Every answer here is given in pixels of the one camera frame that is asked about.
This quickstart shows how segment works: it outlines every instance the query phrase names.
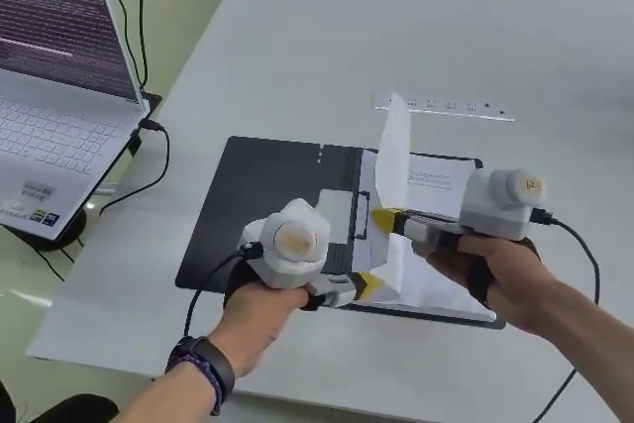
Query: watch strap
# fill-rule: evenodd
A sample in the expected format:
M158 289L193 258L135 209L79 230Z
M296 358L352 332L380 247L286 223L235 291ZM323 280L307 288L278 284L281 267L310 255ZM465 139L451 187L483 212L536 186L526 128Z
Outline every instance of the watch strap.
M225 355L206 337L183 337L171 351L166 371L180 362L196 365L212 385L216 383L219 386L220 392L216 391L218 405L227 401L236 384L236 375Z
M191 352L211 365L211 370L215 372L218 382L222 387L224 403L234 390L234 385L236 384L234 368L231 367L225 355L209 342L206 337L195 339L191 347Z
M216 403L214 404L214 409L211 411L211 416L220 415L220 406L224 403L224 395L222 392L222 387L220 386L220 382L216 378L216 374L211 370L211 366L208 362L203 361L202 359L198 359L196 356L187 354L185 356L181 356L174 361L174 366L178 364L182 364L183 362L189 362L193 364L197 369L203 373L211 386L214 387L214 392L216 393Z

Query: cable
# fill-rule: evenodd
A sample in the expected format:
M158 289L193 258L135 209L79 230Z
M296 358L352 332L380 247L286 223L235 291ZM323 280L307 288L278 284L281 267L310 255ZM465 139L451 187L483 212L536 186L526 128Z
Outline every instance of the cable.
M165 175L167 174L167 170L169 169L169 155L170 155L170 149L171 149L171 144L169 141L169 133L167 132L167 130L159 123L157 123L156 121L153 121L152 119L144 119L141 121L141 123L139 123L139 125L141 126L142 129L147 129L149 131L159 131L162 132L165 135L165 142L167 145L167 152L165 155L165 166L162 170L162 172L160 173L160 176L158 177L157 180L155 180L154 182L146 185L145 187L141 187L138 190L135 190L134 192L130 192L127 195L124 195L123 197L118 198L117 200L114 200L110 203L108 203L107 205L105 205L101 211L99 212L99 216L103 215L103 212L105 212L108 208L112 207L113 205L116 205L117 203L123 202L124 200L127 200L128 198L137 195L141 192L145 192L146 190L148 190L149 188L154 187L155 185L157 185L161 180L163 180L163 178L165 177Z
M145 91L150 76L148 52L146 50L145 6L146 0L139 0L139 42L141 43L141 56L143 58L143 81L141 81L140 86L142 91Z
M128 53L130 54L130 59L132 60L132 65L135 70L135 75L137 76L137 81L141 85L142 80L141 80L141 76L139 75L139 65L137 63L137 58L135 57L135 54L132 51L132 46L130 45L130 33L128 31L128 9L126 9L126 4L124 4L123 0L117 0L117 1L119 1L119 5L121 6L121 11L123 12L123 33L124 33L124 39L126 42L126 49L128 50Z
M68 260L69 260L71 263L75 264L75 260L72 258L72 256L71 256L71 255L69 255L69 254L68 254L68 252L67 252L64 248L62 248L62 249L60 249L60 250L61 250L61 252L63 253L63 255L64 255L65 257L67 257L67 258L68 258Z
M568 233L573 235L573 237L575 237L575 240L577 240L579 242L579 244L581 245L581 247L585 251L585 254L587 255L587 258L592 263L592 268L594 269L594 298L593 298L593 301L594 301L594 304L598 304L599 298L601 296L601 270L600 270L600 268L598 266L598 261L596 260L596 258L592 254L592 252L590 251L589 246L583 240L581 235L579 233L577 233L575 230L573 230L572 227L570 227L569 225L566 225L564 222L562 222L560 220L557 220L556 218L553 218L552 223L553 223L553 225L557 225L558 227L563 228Z
M207 287L207 284L209 284L209 281L211 281L211 278L214 277L216 273L220 271L223 267L225 267L227 264L229 264L236 258L241 258L243 255L244 255L244 252L242 249L237 250L234 253L231 253L225 259L223 259L220 262L220 264L215 266L209 272L209 274L207 274L207 277L205 277L205 280L201 282L200 287L196 289L196 292L194 293L194 296L191 298L191 302L189 303L189 309L187 309L187 318L185 319L185 329L183 330L183 336L189 335L189 327L191 326L191 318L194 315L194 308L196 307L196 303L198 302L198 298L200 297L200 294L202 294L202 291L205 289L205 287Z
M531 222L539 223L541 225L556 225L558 227L563 228L568 233L570 233L573 237L575 237L575 239L579 242L579 244L581 245L581 247L585 251L585 254L587 255L588 259L592 263L592 269L594 270L594 299L593 299L593 301L594 301L594 304L598 304L598 301L599 301L599 298L600 298L600 295L601 295L601 271L600 271L600 268L599 268L599 265L598 265L598 261L596 260L596 258L592 254L592 252L590 251L589 246L583 240L581 235L579 233L577 233L569 225L566 225L564 222L562 222L560 220L557 220L556 218L553 218L553 214L552 213L549 213L546 210L543 210L543 209L540 209L540 208L536 208L536 209L533 210L533 213L531 215ZM576 374L577 374L577 370L576 369L572 370L569 373L569 375L564 380L564 383L562 383L562 385L555 392L553 397L546 404L546 406L540 412L540 414L537 415L537 418L535 418L532 423L539 423L540 421L542 421L542 419L546 416L546 414L550 411L550 409L553 407L553 405L557 402L559 397L562 395L564 390L568 387L568 385L573 380L573 378L575 377Z
M61 282L66 282L66 280L63 278L63 276L61 274L59 274L57 272L57 270L53 267L53 265L51 264L51 262L49 261L49 259L47 257L45 257L39 250L36 250L35 248L33 248L33 251L36 252L41 259L43 259L45 262L47 262L47 266L49 267L49 269L53 272L53 274L55 276L57 276L57 278Z

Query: electrical outlet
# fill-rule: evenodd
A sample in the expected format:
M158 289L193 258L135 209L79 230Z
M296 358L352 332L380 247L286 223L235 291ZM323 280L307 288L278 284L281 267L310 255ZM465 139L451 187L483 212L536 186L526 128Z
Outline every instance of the electrical outlet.
M515 121L508 108L485 101L447 101L423 95L398 93L407 103L412 113L439 114L445 116L469 117L493 121ZM391 91L380 91L372 96L374 109L388 109Z

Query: white table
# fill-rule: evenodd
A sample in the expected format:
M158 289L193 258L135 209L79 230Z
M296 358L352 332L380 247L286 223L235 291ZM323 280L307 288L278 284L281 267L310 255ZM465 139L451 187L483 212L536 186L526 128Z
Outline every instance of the white table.
M29 355L143 375L163 371L192 292L174 278L230 135L376 147L376 89L481 98L517 122L415 115L412 150L530 167L550 209L600 260L603 303L634 321L634 0L224 0L163 107L172 165L109 210ZM149 137L119 187L157 176ZM545 262L586 293L591 267L557 229ZM208 332L221 296L199 301ZM491 331L341 310L297 313L242 392L444 422L531 421L570 366L550 345ZM577 378L546 421L615 421Z

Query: laptop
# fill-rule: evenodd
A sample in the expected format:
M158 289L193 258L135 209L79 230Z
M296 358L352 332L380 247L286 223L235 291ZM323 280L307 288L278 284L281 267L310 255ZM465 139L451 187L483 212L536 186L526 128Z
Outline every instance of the laptop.
M0 0L0 224L55 240L149 114L106 0Z

